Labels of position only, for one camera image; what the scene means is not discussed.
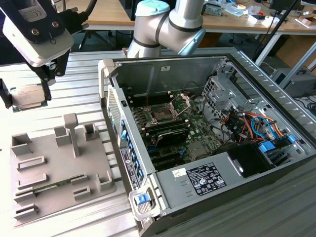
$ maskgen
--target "workbench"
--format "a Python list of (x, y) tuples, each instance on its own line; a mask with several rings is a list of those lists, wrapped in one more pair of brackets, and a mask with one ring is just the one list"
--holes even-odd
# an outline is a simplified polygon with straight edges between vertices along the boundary
[[(196, 53), (236, 53), (233, 48), (198, 49)], [(121, 181), (117, 158), (105, 125), (98, 95), (98, 62), (122, 58), (121, 51), (71, 53), (66, 75), (56, 78), (51, 87), (52, 101), (47, 107), (12, 113), (0, 108), (2, 125), (0, 143), (2, 236), (89, 236), (137, 237), (136, 222)], [(40, 81), (28, 67), (0, 67), (0, 78), (11, 85)], [(29, 132), (30, 137), (53, 133), (61, 115), (77, 113), (79, 124), (94, 122), (110, 162), (117, 190), (107, 196), (54, 213), (23, 227), (12, 228), (9, 191), (9, 135)], [(316, 236), (316, 160), (296, 169), (279, 181), (220, 206), (183, 225), (163, 232), (159, 237), (210, 236)]]
[[(90, 0), (67, 0), (66, 7), (77, 7), (79, 12), (84, 11)], [(245, 6), (257, 5), (261, 7), (261, 11), (270, 16), (271, 10), (261, 3), (256, 3), (254, 0), (244, 3)], [(61, 3), (58, 3), (58, 9), (61, 10)], [(309, 30), (295, 21), (298, 16), (288, 16), (289, 20), (283, 23), (278, 32), (273, 36), (269, 44), (263, 50), (261, 55), (256, 60), (257, 65), (260, 65), (270, 50), (276, 44), (281, 35), (316, 35), (316, 30)], [(228, 12), (223, 11), (223, 16), (203, 15), (203, 27), (206, 32), (214, 33), (242, 33), (242, 34), (266, 34), (268, 27), (261, 24), (251, 24), (247, 20), (247, 16), (237, 17)], [(87, 23), (88, 30), (134, 30), (134, 21), (131, 21), (119, 0), (99, 0), (95, 9), (90, 15)]]

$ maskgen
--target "green circuit board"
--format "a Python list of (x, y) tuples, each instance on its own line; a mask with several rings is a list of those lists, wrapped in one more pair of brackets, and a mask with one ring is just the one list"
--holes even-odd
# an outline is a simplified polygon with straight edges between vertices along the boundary
[[(187, 104), (181, 97), (175, 99), (172, 104), (177, 113), (180, 113), (187, 107)], [(212, 155), (221, 146), (221, 142), (204, 119), (200, 105), (192, 100), (190, 100), (190, 105), (176, 118), (171, 117), (168, 104), (132, 108), (134, 119), (154, 165), (163, 167), (163, 164), (168, 162), (165, 158), (178, 159), (179, 164), (189, 163)], [(189, 121), (189, 135), (187, 139), (176, 145), (157, 148), (151, 140), (146, 139), (146, 133), (143, 130), (144, 126), (155, 125), (153, 124), (153, 115), (158, 115), (156, 116), (158, 124), (168, 123), (177, 119), (187, 119)]]

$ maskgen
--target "power supply label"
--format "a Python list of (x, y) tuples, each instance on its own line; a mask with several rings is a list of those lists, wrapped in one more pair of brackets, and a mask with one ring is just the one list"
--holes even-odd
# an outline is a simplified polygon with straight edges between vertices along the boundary
[(226, 186), (214, 163), (187, 170), (187, 175), (199, 196)]

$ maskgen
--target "aluminum extrusion table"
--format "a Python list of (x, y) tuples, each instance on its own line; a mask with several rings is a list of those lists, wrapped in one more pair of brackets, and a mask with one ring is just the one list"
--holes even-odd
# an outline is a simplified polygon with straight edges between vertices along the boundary
[[(213, 53), (237, 52), (233, 48), (209, 50)], [(0, 122), (1, 138), (4, 141), (8, 141), (8, 134), (5, 136), (3, 132), (11, 132), (6, 129), (9, 125), (14, 132), (32, 131), (29, 133), (31, 137), (52, 133), (52, 128), (59, 123), (60, 116), (64, 113), (77, 113), (80, 124), (95, 122), (102, 131), (100, 134), (117, 191), (13, 229), (7, 181), (8, 144), (0, 143), (0, 226), (3, 236), (139, 236), (99, 105), (98, 61), (115, 57), (123, 57), (123, 53), (72, 53), (66, 75), (58, 78), (57, 83), (51, 87), (53, 100), (47, 107), (15, 114), (1, 108)], [(26, 65), (0, 67), (0, 77), (11, 85), (39, 82)], [(313, 160), (270, 186), (198, 216), (159, 236), (313, 237), (316, 236), (315, 213), (316, 160)]]

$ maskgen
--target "motherboard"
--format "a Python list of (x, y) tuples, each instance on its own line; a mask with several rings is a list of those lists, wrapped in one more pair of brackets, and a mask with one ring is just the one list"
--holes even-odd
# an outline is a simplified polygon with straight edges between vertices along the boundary
[(131, 109), (156, 170), (211, 156), (221, 146), (201, 107), (181, 93), (168, 103)]

